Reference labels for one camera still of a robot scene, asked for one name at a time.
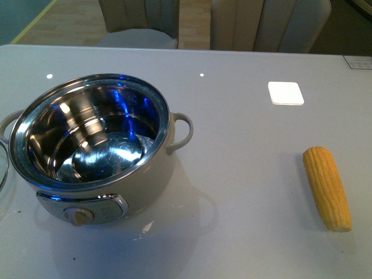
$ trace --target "stainless steel pot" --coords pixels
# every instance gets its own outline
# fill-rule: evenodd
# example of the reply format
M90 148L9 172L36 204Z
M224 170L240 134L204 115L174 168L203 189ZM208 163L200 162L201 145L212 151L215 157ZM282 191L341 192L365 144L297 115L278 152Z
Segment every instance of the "stainless steel pot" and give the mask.
M9 140L5 128L16 120ZM174 124L188 135L174 141ZM75 226L135 214L153 202L174 168L171 154L193 133L152 85L120 74L63 83L0 124L16 171L44 208Z

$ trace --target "chair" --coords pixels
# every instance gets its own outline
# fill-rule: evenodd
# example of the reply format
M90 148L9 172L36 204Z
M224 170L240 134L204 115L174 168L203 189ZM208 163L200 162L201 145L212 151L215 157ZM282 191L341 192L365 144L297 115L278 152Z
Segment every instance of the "chair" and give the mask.
M308 53L330 0L212 0L210 48Z
M180 0L99 0L107 35L98 47L178 47Z

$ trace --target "yellow corn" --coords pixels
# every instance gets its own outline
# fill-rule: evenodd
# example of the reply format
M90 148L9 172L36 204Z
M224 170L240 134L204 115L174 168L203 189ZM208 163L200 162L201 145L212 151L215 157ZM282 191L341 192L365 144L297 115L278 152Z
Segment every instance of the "yellow corn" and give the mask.
M331 152L324 147L311 147L304 152L302 159L325 226L332 231L350 231L349 206Z

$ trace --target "inner pot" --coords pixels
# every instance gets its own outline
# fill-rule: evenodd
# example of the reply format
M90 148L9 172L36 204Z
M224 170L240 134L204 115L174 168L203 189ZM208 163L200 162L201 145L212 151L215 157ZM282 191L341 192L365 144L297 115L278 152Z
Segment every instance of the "inner pot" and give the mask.
M57 191L103 187L144 165L162 146L169 109L135 77L71 80L36 99L18 118L10 158L30 183Z

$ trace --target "pot handle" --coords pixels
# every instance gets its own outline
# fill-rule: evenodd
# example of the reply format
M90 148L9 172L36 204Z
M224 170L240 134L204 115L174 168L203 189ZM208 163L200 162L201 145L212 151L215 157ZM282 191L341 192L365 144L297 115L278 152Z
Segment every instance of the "pot handle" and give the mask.
M5 144L9 144L9 139L5 137L5 129L7 126L16 120L23 110L18 110L17 112L13 112L10 115L6 116L0 123L0 140L3 141Z
M191 140L192 134L194 133L194 125L192 124L191 119L187 115L184 115L183 113L179 112L171 112L171 118L173 119L173 125L176 123L177 120L185 121L188 124L189 132L188 135L182 141L167 146L168 155L171 155L177 149L184 147Z

